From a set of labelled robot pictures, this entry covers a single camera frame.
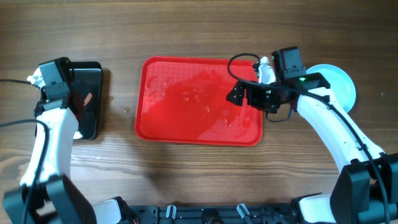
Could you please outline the green yellow sponge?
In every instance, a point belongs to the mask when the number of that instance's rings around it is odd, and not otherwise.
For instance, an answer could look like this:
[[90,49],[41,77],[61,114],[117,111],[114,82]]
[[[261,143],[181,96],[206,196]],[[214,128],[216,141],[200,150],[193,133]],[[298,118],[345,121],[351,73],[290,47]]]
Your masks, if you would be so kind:
[[92,99],[93,95],[91,93],[88,93],[86,98],[83,101],[83,106],[86,106]]

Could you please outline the light blue plate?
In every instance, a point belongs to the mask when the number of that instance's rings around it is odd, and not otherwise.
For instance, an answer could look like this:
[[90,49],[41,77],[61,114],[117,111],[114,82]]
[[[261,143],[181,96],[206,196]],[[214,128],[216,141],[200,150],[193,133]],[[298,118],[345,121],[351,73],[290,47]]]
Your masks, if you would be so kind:
[[336,99],[349,113],[356,103],[356,88],[351,77],[341,68],[330,64],[318,64],[307,69],[307,73],[320,73],[330,84]]

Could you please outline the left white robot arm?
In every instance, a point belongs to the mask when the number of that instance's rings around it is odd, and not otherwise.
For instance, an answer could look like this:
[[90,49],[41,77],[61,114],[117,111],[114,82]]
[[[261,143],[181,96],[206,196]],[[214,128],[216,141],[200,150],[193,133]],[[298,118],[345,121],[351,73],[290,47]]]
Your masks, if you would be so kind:
[[69,178],[78,116],[90,100],[80,81],[50,83],[41,89],[34,150],[18,189],[6,192],[3,206],[13,223],[139,223],[121,197],[92,205]]

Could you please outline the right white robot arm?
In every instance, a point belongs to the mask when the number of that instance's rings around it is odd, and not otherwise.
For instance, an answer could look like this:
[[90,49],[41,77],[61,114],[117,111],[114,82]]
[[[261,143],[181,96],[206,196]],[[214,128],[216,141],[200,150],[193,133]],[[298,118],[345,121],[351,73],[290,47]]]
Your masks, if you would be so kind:
[[397,219],[397,154],[386,154],[366,137],[320,73],[267,83],[239,79],[226,99],[272,113],[290,103],[332,155],[339,170],[332,193],[293,200],[293,222],[389,223]]

